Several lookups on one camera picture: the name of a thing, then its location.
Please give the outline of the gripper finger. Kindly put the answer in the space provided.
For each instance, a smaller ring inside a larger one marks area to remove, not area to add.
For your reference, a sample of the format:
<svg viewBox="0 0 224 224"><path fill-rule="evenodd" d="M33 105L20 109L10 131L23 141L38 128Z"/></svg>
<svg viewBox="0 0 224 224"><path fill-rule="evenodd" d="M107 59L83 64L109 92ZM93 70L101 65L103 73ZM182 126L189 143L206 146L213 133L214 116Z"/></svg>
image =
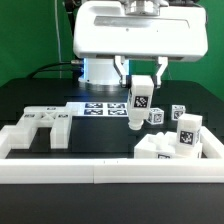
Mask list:
<svg viewBox="0 0 224 224"><path fill-rule="evenodd" d="M160 88L162 84L162 75L168 66L168 58L159 56L156 59L156 72L153 76L154 86Z"/></svg>
<svg viewBox="0 0 224 224"><path fill-rule="evenodd" d="M113 59L113 66L120 77L120 85L122 88L129 87L129 78L124 67L125 58L123 56L116 55Z"/></svg>

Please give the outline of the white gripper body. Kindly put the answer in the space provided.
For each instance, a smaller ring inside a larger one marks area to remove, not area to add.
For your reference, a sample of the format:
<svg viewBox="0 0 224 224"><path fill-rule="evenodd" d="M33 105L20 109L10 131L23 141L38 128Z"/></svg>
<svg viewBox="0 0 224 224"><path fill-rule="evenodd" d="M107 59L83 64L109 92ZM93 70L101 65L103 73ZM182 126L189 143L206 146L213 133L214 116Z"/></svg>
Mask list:
<svg viewBox="0 0 224 224"><path fill-rule="evenodd" d="M197 61L208 50L206 11L168 6L157 16L127 15L119 1L88 1L77 13L73 50L80 58Z"/></svg>

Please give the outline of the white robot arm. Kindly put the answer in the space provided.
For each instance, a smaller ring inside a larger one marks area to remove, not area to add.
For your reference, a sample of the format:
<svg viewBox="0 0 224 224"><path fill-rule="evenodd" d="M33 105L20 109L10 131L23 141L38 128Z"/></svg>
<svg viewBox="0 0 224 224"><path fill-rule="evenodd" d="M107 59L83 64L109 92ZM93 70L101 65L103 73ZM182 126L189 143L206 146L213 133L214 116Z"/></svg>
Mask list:
<svg viewBox="0 0 224 224"><path fill-rule="evenodd" d="M64 0L81 86L112 91L131 84L129 62L154 61L154 84L171 61L194 62L208 50L207 12L199 0Z"/></svg>

